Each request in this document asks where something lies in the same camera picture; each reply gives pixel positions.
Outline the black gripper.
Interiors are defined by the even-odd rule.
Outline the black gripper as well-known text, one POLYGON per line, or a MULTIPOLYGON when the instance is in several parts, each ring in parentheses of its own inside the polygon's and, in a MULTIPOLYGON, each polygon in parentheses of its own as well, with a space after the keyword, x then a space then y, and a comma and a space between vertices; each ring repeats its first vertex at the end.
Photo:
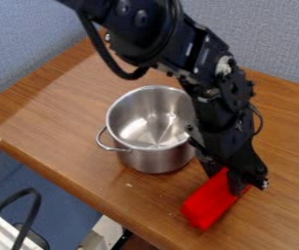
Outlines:
POLYGON ((253 138, 264 127, 264 118, 253 106, 227 127, 217 131, 204 123, 208 113, 196 108, 195 121, 185 126, 188 142, 196 149, 204 171, 211 178, 224 167, 228 168, 228 187, 232 195, 240 197, 248 185, 264 189, 269 185, 268 167, 253 148, 253 138))

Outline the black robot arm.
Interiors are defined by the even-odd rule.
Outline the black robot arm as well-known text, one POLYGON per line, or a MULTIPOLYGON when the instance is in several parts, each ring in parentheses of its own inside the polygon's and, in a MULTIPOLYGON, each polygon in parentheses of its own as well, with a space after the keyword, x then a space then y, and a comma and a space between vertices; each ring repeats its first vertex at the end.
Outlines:
POLYGON ((180 0, 55 0, 76 12, 89 40, 115 74, 141 78, 149 69, 177 79, 191 97, 187 126, 204 170, 227 169, 228 187, 269 185, 268 166, 253 148, 263 116, 252 104, 247 78, 227 43, 185 13, 180 0))

